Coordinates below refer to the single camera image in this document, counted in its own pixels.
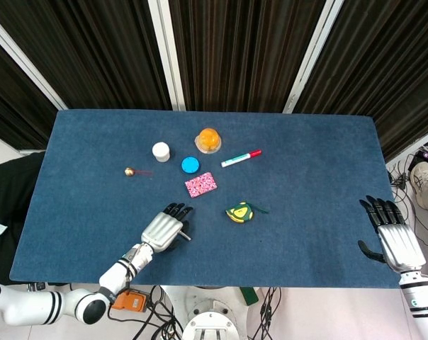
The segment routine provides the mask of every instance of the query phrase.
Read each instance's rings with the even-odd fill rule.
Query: blue lid
[[[181,163],[181,168],[186,174],[193,174],[200,168],[200,163],[195,157],[186,157]]]

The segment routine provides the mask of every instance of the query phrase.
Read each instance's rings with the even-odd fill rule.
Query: white cap
[[[164,142],[158,142],[152,147],[152,154],[159,162],[166,162],[170,158],[170,148]]]

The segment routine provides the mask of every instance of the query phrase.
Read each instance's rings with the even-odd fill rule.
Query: green object
[[[252,208],[260,211],[261,213],[267,214],[269,213],[266,210],[260,209],[255,205],[252,205],[247,202],[241,202],[233,208],[227,209],[225,212],[228,217],[237,223],[244,223],[250,221],[254,217],[254,212]]]
[[[247,306],[258,302],[258,295],[255,293],[253,287],[240,287],[240,290]]]

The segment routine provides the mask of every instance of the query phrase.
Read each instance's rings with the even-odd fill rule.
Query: robotic arm
[[[359,248],[368,258],[388,264],[400,274],[400,289],[405,296],[415,324],[423,339],[428,340],[428,277],[421,274],[426,263],[415,233],[393,203],[367,196],[360,200],[381,243],[383,253],[372,252],[365,242]]]
[[[136,244],[99,279],[96,293],[76,289],[68,293],[18,292],[0,285],[0,310],[5,323],[13,326],[53,324],[62,315],[69,315],[85,324],[102,318],[107,307],[118,294],[128,288],[132,279],[159,253],[174,246],[181,235],[186,235],[188,222],[182,220],[192,210],[183,203],[172,203],[147,226],[142,233],[142,243]]]

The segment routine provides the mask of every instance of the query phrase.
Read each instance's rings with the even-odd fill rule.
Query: pink box
[[[195,198],[199,195],[203,195],[208,191],[217,189],[217,184],[215,184],[213,175],[210,172],[200,175],[186,182],[186,187],[188,194]]]

